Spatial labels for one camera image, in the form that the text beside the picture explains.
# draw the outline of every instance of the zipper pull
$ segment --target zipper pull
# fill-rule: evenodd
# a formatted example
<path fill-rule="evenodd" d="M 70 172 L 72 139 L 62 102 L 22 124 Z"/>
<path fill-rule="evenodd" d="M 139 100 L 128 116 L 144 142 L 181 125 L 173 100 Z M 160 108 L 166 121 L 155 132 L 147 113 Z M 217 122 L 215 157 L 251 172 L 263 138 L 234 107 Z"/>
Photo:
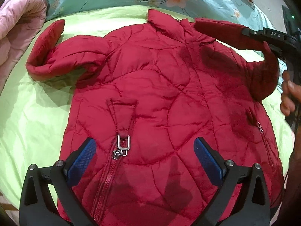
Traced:
<path fill-rule="evenodd" d="M 118 134 L 117 136 L 117 148 L 113 151 L 113 156 L 112 158 L 114 160 L 118 160 L 118 158 L 122 155 L 122 156 L 127 156 L 128 154 L 128 150 L 130 150 L 131 148 L 131 137 L 128 135 L 128 143 L 127 143 L 127 147 L 122 147 L 121 146 L 121 138 L 120 138 L 120 134 Z"/>
<path fill-rule="evenodd" d="M 263 128 L 262 128 L 262 126 L 260 125 L 259 121 L 257 121 L 256 124 L 257 124 L 257 127 L 258 127 L 259 131 L 260 131 L 261 133 L 263 133 Z"/>
<path fill-rule="evenodd" d="M 121 151 L 119 150 L 119 149 L 115 149 L 114 151 L 113 151 L 113 156 L 112 156 L 112 158 L 114 159 L 114 160 L 118 160 L 118 158 L 121 156 Z"/>

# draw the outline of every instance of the jacket pocket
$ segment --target jacket pocket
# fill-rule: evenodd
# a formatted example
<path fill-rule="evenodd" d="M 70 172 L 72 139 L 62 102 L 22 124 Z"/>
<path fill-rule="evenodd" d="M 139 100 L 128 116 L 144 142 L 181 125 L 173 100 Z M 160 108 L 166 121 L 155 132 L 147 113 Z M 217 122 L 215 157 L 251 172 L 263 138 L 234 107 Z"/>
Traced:
<path fill-rule="evenodd" d="M 268 157 L 268 162 L 271 165 L 271 167 L 274 169 L 274 162 L 273 162 L 273 158 L 271 157 L 271 147 L 269 145 L 269 142 L 265 136 L 264 133 L 264 129 L 262 128 L 260 122 L 258 121 L 254 111 L 252 109 L 248 110 L 246 112 L 248 119 L 250 120 L 251 124 L 254 125 L 255 127 L 257 127 L 259 134 L 261 135 L 263 144 L 265 146 L 265 150 L 267 153 L 267 157 Z"/>

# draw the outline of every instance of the pink quilted blanket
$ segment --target pink quilted blanket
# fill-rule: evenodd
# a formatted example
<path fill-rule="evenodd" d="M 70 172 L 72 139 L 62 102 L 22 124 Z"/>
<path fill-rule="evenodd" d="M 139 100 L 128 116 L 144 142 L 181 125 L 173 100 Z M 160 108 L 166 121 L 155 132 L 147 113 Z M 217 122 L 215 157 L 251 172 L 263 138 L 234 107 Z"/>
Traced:
<path fill-rule="evenodd" d="M 6 0 L 0 8 L 0 94 L 46 19 L 45 0 Z"/>

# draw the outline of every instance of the metal screw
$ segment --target metal screw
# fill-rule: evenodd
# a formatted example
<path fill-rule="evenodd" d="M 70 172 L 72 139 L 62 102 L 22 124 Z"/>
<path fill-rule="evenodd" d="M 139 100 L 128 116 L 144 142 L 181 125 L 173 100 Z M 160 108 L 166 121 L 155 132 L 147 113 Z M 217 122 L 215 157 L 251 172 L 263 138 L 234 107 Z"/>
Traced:
<path fill-rule="evenodd" d="M 33 169 L 35 169 L 36 168 L 36 165 L 35 164 L 31 164 L 30 166 L 29 166 L 29 170 L 33 170 Z"/>
<path fill-rule="evenodd" d="M 57 167 L 61 167 L 63 164 L 64 164 L 64 162 L 61 161 L 61 160 L 59 160 L 59 161 L 57 161 L 57 162 L 55 163 L 55 165 L 56 165 Z"/>
<path fill-rule="evenodd" d="M 234 165 L 234 162 L 232 160 L 227 160 L 226 164 L 230 167 L 232 167 Z"/>
<path fill-rule="evenodd" d="M 260 165 L 259 163 L 255 163 L 255 164 L 254 164 L 254 167 L 255 167 L 256 169 L 261 169 L 261 165 Z"/>

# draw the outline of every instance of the pocket zipper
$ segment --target pocket zipper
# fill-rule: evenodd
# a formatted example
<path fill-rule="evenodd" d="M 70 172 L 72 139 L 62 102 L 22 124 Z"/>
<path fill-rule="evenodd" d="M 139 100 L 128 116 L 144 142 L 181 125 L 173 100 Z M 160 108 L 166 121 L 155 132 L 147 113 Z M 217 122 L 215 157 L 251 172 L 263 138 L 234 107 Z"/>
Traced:
<path fill-rule="evenodd" d="M 104 205 L 106 203 L 108 192 L 109 192 L 109 189 L 110 189 L 110 186 L 111 186 L 111 181 L 112 181 L 112 178 L 114 176 L 114 173 L 115 173 L 118 161 L 119 161 L 118 159 L 121 156 L 127 156 L 127 154 L 128 154 L 127 152 L 130 150 L 130 147 L 131 147 L 131 138 L 130 138 L 130 136 L 128 136 L 127 140 L 128 140 L 127 141 L 127 147 L 125 147 L 125 148 L 122 147 L 121 146 L 121 138 L 120 138 L 120 135 L 118 134 L 118 136 L 117 136 L 117 149 L 114 149 L 113 152 L 112 152 L 112 160 L 109 161 L 110 164 L 109 164 L 108 173 L 107 173 L 106 178 L 104 180 L 104 184 L 103 184 L 102 190 L 100 192 L 99 199 L 98 199 L 95 211 L 94 211 L 94 217 L 93 218 L 98 223 L 101 220 L 103 212 L 104 212 Z"/>
<path fill-rule="evenodd" d="M 266 137 L 264 135 L 263 128 L 262 128 L 261 124 L 259 123 L 259 121 L 256 122 L 256 126 L 257 126 L 258 130 L 260 131 L 262 141 L 264 143 L 265 150 L 266 150 L 267 155 L 268 155 L 268 161 L 271 164 L 272 168 L 274 168 L 274 163 L 273 163 L 273 160 L 271 158 L 271 154 L 269 152 L 269 145 L 268 145 L 268 142 L 267 142 Z"/>

